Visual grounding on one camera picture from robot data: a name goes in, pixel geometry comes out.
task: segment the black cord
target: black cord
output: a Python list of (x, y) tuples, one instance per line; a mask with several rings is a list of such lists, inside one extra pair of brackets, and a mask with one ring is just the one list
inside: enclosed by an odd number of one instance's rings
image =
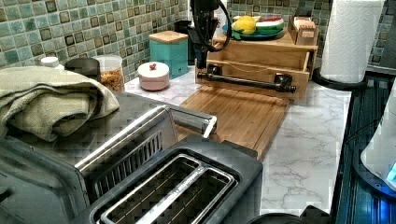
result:
[(210, 52), (218, 52), (218, 51), (225, 49), (225, 47), (227, 47), (228, 43), (230, 42), (231, 36), (233, 34), (232, 27), (231, 27), (231, 20), (228, 15), (227, 8), (222, 4), (221, 1), (219, 1), (219, 5), (220, 5), (221, 9), (224, 11), (224, 14), (225, 14), (225, 16), (227, 18), (227, 22), (228, 22), (227, 38), (225, 39), (225, 43), (223, 44), (223, 46), (219, 49), (206, 43), (206, 40), (204, 39), (204, 36), (201, 33), (201, 29), (200, 29), (201, 27), (199, 27), (198, 17), (195, 15), (192, 17), (192, 19), (194, 20), (195, 30), (197, 32), (199, 40), (201, 41), (201, 44), (203, 44)]
[(367, 127), (367, 126), (372, 125), (372, 124), (374, 124), (374, 123), (376, 123), (376, 122), (379, 122), (379, 121), (380, 121), (380, 119), (374, 119), (373, 121), (371, 121), (371, 122), (369, 122), (369, 123), (363, 125), (363, 126), (360, 127), (356, 132), (354, 132), (353, 134), (351, 134), (351, 135), (348, 137), (348, 139), (345, 141), (344, 144), (346, 145), (346, 144), (348, 144), (350, 141), (352, 141), (352, 140), (356, 139), (357, 137), (361, 136), (363, 133), (359, 133), (359, 132), (361, 132), (362, 130), (369, 130), (369, 129), (371, 129), (372, 127)]

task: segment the blue light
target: blue light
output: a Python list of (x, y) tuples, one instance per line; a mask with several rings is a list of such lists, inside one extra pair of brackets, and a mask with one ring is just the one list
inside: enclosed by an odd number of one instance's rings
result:
[(392, 169), (389, 171), (387, 180), (388, 181), (394, 181), (396, 178), (396, 162), (393, 164)]

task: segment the black canister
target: black canister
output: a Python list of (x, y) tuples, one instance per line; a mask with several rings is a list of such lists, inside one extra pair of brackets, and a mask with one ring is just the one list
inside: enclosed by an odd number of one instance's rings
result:
[(68, 61), (64, 70), (82, 74), (98, 82), (101, 81), (100, 64), (93, 58), (77, 58)]

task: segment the tile backsplash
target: tile backsplash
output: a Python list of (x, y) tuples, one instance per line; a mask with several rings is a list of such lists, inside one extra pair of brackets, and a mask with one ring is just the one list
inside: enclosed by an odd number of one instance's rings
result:
[(115, 54), (129, 81), (149, 60), (149, 35), (187, 9), (188, 0), (0, 0), (0, 68)]
[[(389, 2), (394, 1), (396, 0), (385, 2), (368, 64), (379, 65), (380, 63), (395, 11), (394, 5)], [(321, 57), (332, 10), (331, 0), (228, 0), (227, 2), (227, 8), (232, 17), (279, 14), (286, 23), (289, 22), (289, 15), (294, 15), (297, 7), (312, 9), (313, 21), (320, 30), (318, 56)]]

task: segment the white marble countertop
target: white marble countertop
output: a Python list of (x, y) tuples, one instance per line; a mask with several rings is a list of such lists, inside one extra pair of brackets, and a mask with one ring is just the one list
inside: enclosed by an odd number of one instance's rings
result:
[[(194, 68), (171, 80), (164, 91), (149, 92), (139, 80), (125, 90), (179, 105), (201, 86)], [(299, 216), (308, 205), (330, 212), (350, 92), (335, 91), (310, 81), (304, 102), (291, 102), (263, 160), (261, 214), (283, 212)]]

